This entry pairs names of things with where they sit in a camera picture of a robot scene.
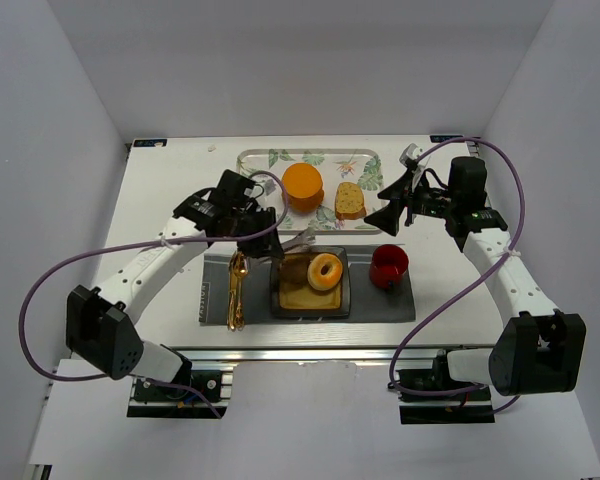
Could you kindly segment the glazed ring donut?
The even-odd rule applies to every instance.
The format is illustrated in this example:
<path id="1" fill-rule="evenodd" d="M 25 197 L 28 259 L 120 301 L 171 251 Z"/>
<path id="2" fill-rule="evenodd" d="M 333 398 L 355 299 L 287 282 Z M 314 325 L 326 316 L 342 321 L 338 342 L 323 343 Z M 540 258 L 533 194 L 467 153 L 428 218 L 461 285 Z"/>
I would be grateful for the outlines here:
<path id="1" fill-rule="evenodd" d="M 333 289 L 343 274 L 340 259 L 331 253 L 321 253 L 314 257 L 307 269 L 309 285 L 317 291 Z"/>

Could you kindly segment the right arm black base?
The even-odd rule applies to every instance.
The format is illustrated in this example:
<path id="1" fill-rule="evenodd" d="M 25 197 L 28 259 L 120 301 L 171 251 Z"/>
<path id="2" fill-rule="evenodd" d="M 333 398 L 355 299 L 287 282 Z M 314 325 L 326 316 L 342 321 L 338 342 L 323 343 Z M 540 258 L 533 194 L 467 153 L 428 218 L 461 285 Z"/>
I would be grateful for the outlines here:
<path id="1" fill-rule="evenodd" d="M 467 391 L 471 382 L 452 380 L 447 351 L 423 360 L 401 359 L 394 369 L 396 382 L 387 389 L 398 395 L 402 425 L 469 425 L 495 422 L 490 390 Z"/>

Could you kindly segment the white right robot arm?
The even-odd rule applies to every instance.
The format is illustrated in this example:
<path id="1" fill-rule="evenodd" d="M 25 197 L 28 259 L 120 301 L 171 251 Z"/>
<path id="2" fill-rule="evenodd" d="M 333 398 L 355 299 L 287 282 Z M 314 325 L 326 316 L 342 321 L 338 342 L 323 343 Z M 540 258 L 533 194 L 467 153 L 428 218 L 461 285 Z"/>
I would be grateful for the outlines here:
<path id="1" fill-rule="evenodd" d="M 484 280 L 503 322 L 490 348 L 439 353 L 429 379 L 403 385 L 413 396 L 452 396 L 480 385 L 504 396 L 569 392 L 577 383 L 586 326 L 577 314 L 562 312 L 513 251 L 500 213 L 487 205 L 483 160 L 456 157 L 446 184 L 433 187 L 425 167 L 402 159 L 405 173 L 379 193 L 387 204 L 366 223 L 395 235 L 399 217 L 441 218 L 459 250 Z"/>

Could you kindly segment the brown chocolate muffin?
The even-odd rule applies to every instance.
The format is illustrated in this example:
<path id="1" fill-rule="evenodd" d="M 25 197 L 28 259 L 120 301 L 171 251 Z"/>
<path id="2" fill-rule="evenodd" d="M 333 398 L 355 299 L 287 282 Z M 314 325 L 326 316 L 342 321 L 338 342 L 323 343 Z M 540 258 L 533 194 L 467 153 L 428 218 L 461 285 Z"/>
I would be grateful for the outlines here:
<path id="1" fill-rule="evenodd" d="M 312 257 L 309 254 L 288 255 L 279 264 L 278 278 L 283 289 L 299 289 L 309 284 L 308 269 Z"/>

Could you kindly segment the metal tongs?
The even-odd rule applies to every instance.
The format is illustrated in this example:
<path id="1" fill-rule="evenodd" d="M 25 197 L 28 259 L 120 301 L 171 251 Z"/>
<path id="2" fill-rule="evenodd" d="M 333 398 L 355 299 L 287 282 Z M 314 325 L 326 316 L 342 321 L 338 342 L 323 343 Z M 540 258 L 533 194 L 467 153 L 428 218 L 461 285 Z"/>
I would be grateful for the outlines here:
<path id="1" fill-rule="evenodd" d="M 308 227 L 290 240 L 281 243 L 284 255 L 308 251 L 316 242 L 316 232 L 313 227 Z"/>

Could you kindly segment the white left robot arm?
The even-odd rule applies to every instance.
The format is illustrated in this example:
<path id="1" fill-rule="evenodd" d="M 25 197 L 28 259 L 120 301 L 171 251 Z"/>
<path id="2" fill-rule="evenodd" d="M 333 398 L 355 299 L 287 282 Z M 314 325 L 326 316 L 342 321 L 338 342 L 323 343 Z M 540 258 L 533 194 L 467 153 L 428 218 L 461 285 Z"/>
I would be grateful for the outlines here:
<path id="1" fill-rule="evenodd" d="M 191 363 L 178 352 L 140 338 L 135 325 L 157 294 L 213 244 L 233 242 L 247 258 L 280 258 L 282 217 L 262 207 L 253 177 L 223 172 L 218 184 L 182 201 L 156 240 L 94 287 L 75 287 L 67 298 L 66 345 L 112 380 L 146 378 L 187 385 Z"/>

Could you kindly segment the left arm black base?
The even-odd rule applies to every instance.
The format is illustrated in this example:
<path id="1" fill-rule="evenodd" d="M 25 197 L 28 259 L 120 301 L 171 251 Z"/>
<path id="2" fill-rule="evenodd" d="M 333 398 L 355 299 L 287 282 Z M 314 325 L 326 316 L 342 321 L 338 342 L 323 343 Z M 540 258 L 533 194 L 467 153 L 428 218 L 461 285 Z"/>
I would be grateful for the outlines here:
<path id="1" fill-rule="evenodd" d="M 144 419 L 212 419 L 224 416 L 231 395 L 229 371 L 203 368 L 191 372 L 190 387 L 201 393 L 212 408 L 197 394 L 182 389 L 154 385 L 146 380 L 132 384 L 127 416 Z"/>

